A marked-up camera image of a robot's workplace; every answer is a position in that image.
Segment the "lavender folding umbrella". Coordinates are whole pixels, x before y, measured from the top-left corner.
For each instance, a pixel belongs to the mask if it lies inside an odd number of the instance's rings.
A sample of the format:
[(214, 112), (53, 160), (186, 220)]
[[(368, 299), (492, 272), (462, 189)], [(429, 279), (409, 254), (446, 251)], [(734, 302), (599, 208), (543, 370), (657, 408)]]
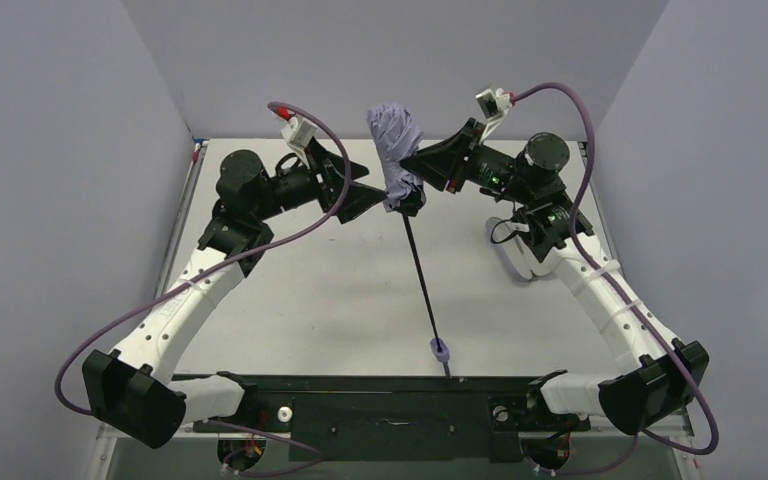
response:
[(374, 143), (384, 177), (386, 199), (385, 210), (398, 214), (404, 226), (411, 256), (413, 259), (421, 295), (425, 303), (428, 320), (432, 329), (429, 347), (436, 361), (440, 363), (446, 379), (452, 377), (450, 351), (439, 335), (432, 302), (428, 292), (421, 259), (419, 256), (411, 220), (420, 211), (406, 211), (405, 197), (414, 186), (423, 186), (424, 182), (414, 174), (404, 170), (399, 162), (419, 150), (424, 133), (408, 108), (398, 103), (382, 103), (371, 107), (366, 114), (366, 123)]

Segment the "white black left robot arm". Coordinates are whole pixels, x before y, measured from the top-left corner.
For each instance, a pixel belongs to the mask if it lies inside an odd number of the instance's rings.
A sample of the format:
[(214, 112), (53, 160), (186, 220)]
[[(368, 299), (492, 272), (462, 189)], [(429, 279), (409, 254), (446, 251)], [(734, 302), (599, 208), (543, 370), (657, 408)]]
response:
[(257, 388), (230, 372), (175, 379), (183, 353), (220, 302), (254, 270), (274, 238), (268, 220), (316, 202), (348, 223), (381, 203), (385, 191), (361, 183), (368, 169), (312, 140), (296, 163), (268, 174), (252, 150), (227, 155), (212, 218), (169, 298), (110, 352), (91, 352), (82, 375), (96, 419), (156, 449), (180, 427), (240, 417)]

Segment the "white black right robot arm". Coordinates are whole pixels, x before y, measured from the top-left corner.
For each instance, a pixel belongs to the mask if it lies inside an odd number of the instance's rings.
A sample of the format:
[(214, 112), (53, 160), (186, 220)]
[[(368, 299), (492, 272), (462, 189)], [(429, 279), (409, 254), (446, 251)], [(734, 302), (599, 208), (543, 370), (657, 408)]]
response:
[(469, 121), (400, 165), (439, 191), (457, 193), (472, 182), (497, 202), (517, 204), (513, 241), (528, 274), (562, 281), (606, 342), (618, 376), (555, 374), (540, 387), (548, 410), (602, 416), (635, 435), (688, 405), (708, 367), (708, 352), (660, 323), (624, 280), (618, 262), (606, 256), (591, 223), (571, 213), (560, 177), (571, 158), (568, 143), (542, 132), (512, 157), (484, 145), (482, 129)]

